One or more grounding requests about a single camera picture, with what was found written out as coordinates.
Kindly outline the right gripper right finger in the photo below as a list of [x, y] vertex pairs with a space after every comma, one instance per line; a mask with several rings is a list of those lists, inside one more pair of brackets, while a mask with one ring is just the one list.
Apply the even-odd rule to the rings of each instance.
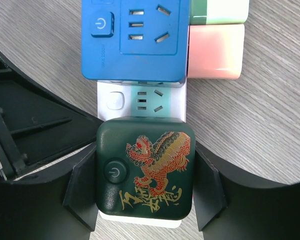
[[252, 174], [195, 147], [193, 198], [206, 240], [300, 240], [300, 182]]

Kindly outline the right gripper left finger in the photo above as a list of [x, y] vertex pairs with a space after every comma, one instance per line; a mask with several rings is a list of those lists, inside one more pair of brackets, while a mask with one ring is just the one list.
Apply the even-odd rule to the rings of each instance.
[[0, 52], [0, 240], [87, 240], [102, 121]]

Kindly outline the dark green cube socket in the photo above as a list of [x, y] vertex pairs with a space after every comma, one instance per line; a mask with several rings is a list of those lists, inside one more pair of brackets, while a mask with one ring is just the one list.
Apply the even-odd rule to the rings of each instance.
[[126, 116], [96, 133], [96, 205], [112, 216], [178, 221], [191, 211], [196, 137], [178, 118]]

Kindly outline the white power strip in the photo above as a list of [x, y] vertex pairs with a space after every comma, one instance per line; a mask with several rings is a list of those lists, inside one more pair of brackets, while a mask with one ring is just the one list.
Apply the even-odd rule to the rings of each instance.
[[[168, 88], [162, 84], [136, 86], [99, 83], [97, 85], [98, 116], [103, 123], [121, 117], [176, 118], [185, 122], [185, 87]], [[163, 228], [177, 228], [181, 220], [166, 220], [142, 217], [107, 215], [102, 218], [112, 221], [149, 225]]]

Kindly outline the blue cube socket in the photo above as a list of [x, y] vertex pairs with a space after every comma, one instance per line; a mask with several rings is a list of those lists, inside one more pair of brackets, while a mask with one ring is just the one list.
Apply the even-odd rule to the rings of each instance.
[[84, 0], [81, 72], [89, 80], [182, 83], [188, 0]]

